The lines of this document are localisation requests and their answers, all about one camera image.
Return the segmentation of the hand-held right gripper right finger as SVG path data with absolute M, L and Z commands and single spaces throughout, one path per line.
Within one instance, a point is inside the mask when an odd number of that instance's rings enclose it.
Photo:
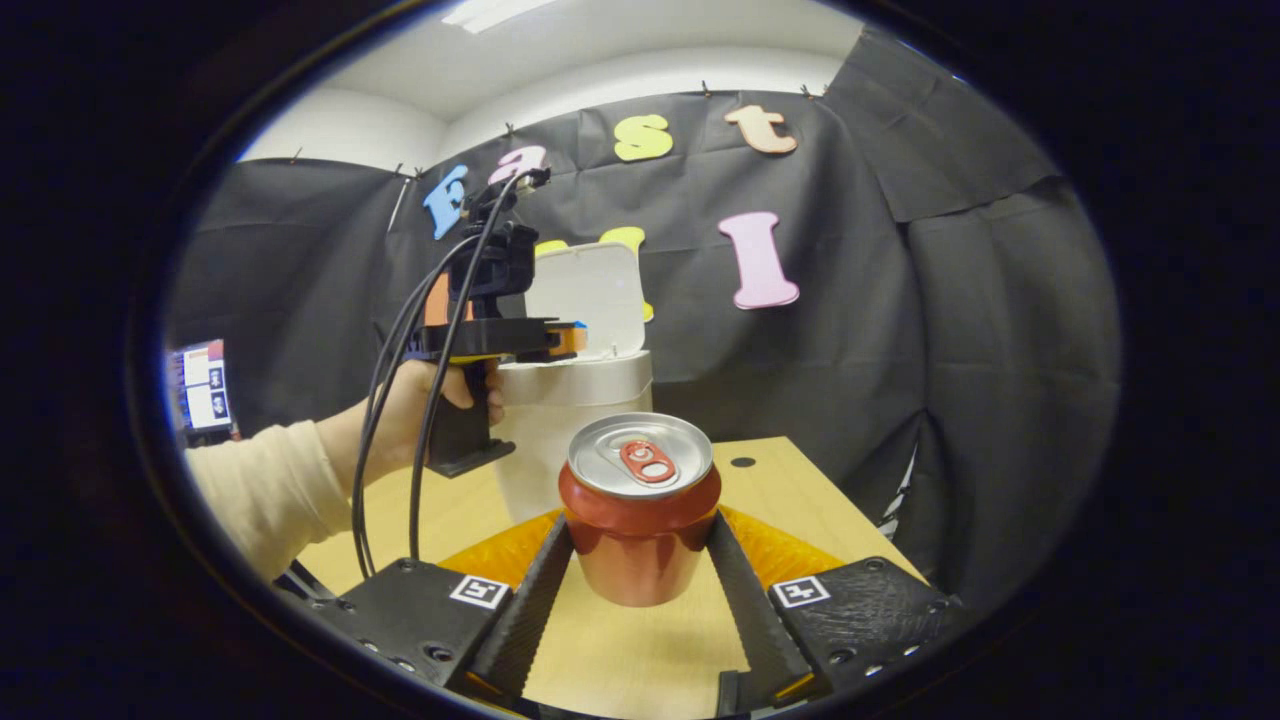
M 719 675 L 721 716 L 868 691 L 966 618 L 959 597 L 891 559 L 845 562 L 727 506 L 707 552 L 748 661 L 746 671 Z

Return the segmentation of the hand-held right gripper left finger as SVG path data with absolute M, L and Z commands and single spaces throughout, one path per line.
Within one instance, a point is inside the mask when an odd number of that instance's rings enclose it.
M 315 614 L 360 650 L 439 691 L 517 701 L 573 555 L 545 512 L 445 561 L 399 559 Z

